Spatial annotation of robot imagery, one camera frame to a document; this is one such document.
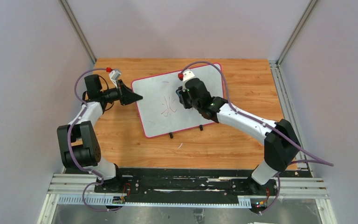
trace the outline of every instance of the white wall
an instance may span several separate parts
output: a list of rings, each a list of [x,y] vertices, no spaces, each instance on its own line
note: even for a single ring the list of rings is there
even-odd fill
[[[36,223],[90,67],[58,1],[0,0],[0,224]]]
[[[305,146],[340,224],[358,223],[358,1],[321,0],[283,65]]]
[[[96,57],[277,59],[309,0],[69,0]]]

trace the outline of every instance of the whiteboard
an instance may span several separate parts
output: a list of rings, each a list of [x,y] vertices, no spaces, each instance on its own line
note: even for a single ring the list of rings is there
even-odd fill
[[[211,65],[191,69],[204,82],[211,96],[223,97],[220,73]],[[185,109],[176,90],[182,86],[181,71],[134,80],[132,90],[143,96],[137,101],[143,131],[148,138],[213,123],[204,119],[196,109]]]

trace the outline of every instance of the red connector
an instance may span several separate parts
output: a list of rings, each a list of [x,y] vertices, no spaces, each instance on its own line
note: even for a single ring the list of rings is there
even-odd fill
[[[178,78],[179,78],[180,81],[183,81],[183,73],[179,73]]]

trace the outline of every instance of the wooden surface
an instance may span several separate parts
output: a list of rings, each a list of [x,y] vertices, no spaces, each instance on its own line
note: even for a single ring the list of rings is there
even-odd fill
[[[95,67],[119,68],[120,78],[131,87],[134,79],[180,70],[198,60],[221,64],[236,106],[263,118],[283,118],[267,60],[100,58]],[[108,73],[95,74],[113,86]],[[260,143],[222,124],[208,125],[202,132],[195,128],[174,133],[173,139],[168,135],[148,139],[135,103],[121,106],[117,102],[101,116],[94,129],[103,157],[119,167],[254,169],[263,160]]]

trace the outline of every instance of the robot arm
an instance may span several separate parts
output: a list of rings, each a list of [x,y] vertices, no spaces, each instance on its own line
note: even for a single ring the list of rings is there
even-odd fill
[[[293,127],[288,121],[282,119],[279,122],[275,122],[260,118],[236,106],[234,106],[235,110],[233,110],[226,99],[212,97],[204,83],[190,70],[180,74],[179,79],[183,81],[183,85],[176,90],[176,93],[184,108],[195,108],[205,119],[235,127],[251,135],[264,145],[264,160],[253,171],[251,181],[248,182],[249,185],[264,185],[278,172],[283,172],[298,153],[298,149],[266,127],[266,124],[269,124],[298,144]],[[249,115],[264,123],[260,124],[253,119],[240,115],[240,113]]]
[[[85,169],[92,169],[100,173],[104,180],[117,179],[120,182],[120,175],[117,175],[118,167],[110,163],[101,156],[101,148],[98,144],[93,126],[99,117],[105,112],[108,103],[113,104],[119,100],[121,105],[128,105],[143,99],[142,96],[133,93],[131,89],[124,85],[119,70],[113,70],[109,77],[115,84],[115,88],[101,91],[102,85],[98,75],[90,75],[84,78],[87,88],[87,105],[83,104],[80,112],[67,125],[57,128],[58,143],[61,151],[62,163],[66,168],[76,168],[74,161],[69,153],[68,129],[77,118],[80,118],[73,126],[70,134],[70,142],[76,160]]]

